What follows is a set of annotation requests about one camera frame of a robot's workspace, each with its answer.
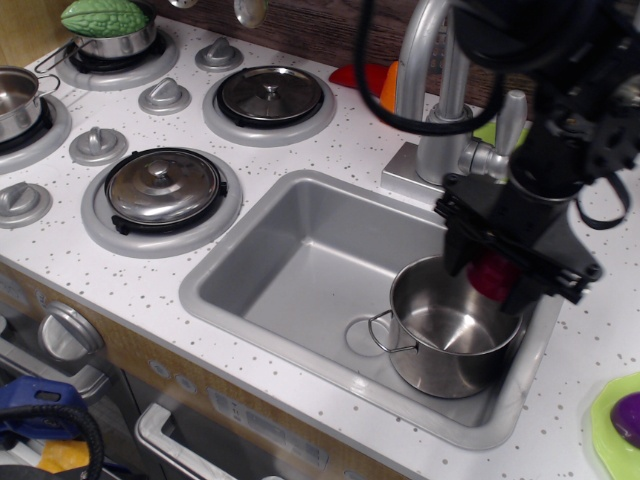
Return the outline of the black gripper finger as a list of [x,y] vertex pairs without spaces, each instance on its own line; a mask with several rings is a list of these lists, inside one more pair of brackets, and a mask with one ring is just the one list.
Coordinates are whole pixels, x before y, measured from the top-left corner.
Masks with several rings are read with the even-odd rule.
[[521,275],[506,299],[502,302],[500,311],[506,315],[521,315],[531,304],[537,302],[544,293],[544,285],[528,274]]
[[451,276],[458,275],[482,249],[479,237],[459,227],[449,227],[445,235],[443,261]]

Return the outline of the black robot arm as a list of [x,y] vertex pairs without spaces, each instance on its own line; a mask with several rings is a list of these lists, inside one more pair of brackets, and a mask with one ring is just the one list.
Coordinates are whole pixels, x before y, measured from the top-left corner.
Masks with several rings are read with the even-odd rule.
[[459,1],[464,54],[497,77],[537,86],[534,121],[505,182],[447,175],[436,204],[447,227],[444,265],[515,315],[542,296],[577,302],[600,265],[568,211],[639,151],[639,35],[609,1]]

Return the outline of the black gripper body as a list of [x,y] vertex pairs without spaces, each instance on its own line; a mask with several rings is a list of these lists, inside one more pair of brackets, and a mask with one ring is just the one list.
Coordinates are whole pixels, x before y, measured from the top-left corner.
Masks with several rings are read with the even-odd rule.
[[567,198],[539,197],[514,180],[483,175],[448,174],[443,188],[435,211],[447,230],[473,232],[482,244],[478,256],[491,250],[510,260],[544,285],[541,297],[577,304],[601,277],[601,266],[569,226]]

